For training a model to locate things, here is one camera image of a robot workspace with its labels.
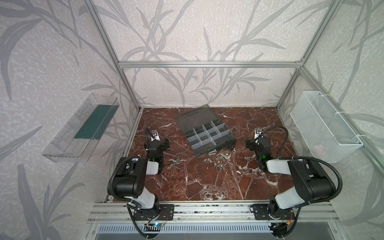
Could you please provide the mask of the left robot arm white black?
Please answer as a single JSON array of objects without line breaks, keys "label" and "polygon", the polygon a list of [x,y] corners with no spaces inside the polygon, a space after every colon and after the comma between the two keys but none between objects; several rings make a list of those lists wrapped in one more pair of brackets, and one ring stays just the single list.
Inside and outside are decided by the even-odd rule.
[{"label": "left robot arm white black", "polygon": [[127,208],[143,214],[160,212],[158,197],[145,187],[146,176],[159,175],[164,167],[164,152],[170,149],[168,138],[145,144],[146,157],[123,157],[115,168],[107,187],[114,199],[127,202]]}]

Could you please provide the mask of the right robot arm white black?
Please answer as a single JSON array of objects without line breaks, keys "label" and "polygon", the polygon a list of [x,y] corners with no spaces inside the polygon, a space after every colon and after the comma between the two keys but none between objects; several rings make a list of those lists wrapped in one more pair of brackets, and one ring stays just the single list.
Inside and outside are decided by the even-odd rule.
[{"label": "right robot arm white black", "polygon": [[325,161],[314,157],[273,159],[271,140],[264,137],[247,140],[246,148],[256,154],[262,171],[291,176],[293,180],[293,187],[270,199],[266,211],[272,219],[279,220],[294,208],[332,200],[343,189],[340,173]]}]

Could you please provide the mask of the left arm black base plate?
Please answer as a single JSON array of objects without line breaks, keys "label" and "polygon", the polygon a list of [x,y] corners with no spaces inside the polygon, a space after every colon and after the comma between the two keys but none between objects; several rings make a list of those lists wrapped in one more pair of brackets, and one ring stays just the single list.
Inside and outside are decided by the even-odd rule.
[{"label": "left arm black base plate", "polygon": [[175,213],[175,205],[173,204],[160,204],[154,205],[151,209],[135,210],[134,219],[136,221],[144,221],[150,219],[157,219],[161,221],[173,220]]}]

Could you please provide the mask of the grey compartment organizer box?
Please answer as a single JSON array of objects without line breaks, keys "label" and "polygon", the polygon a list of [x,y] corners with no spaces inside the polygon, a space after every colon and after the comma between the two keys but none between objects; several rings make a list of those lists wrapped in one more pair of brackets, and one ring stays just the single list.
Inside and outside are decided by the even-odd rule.
[{"label": "grey compartment organizer box", "polygon": [[175,120],[197,158],[215,150],[235,148],[237,139],[230,127],[208,105],[194,108]]}]

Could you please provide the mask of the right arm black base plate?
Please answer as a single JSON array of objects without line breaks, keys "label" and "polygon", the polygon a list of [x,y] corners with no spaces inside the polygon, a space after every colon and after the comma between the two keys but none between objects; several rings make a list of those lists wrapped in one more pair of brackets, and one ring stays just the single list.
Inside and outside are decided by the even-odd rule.
[{"label": "right arm black base plate", "polygon": [[255,220],[292,221],[296,218],[293,209],[283,210],[272,203],[253,204],[249,210],[254,214]]}]

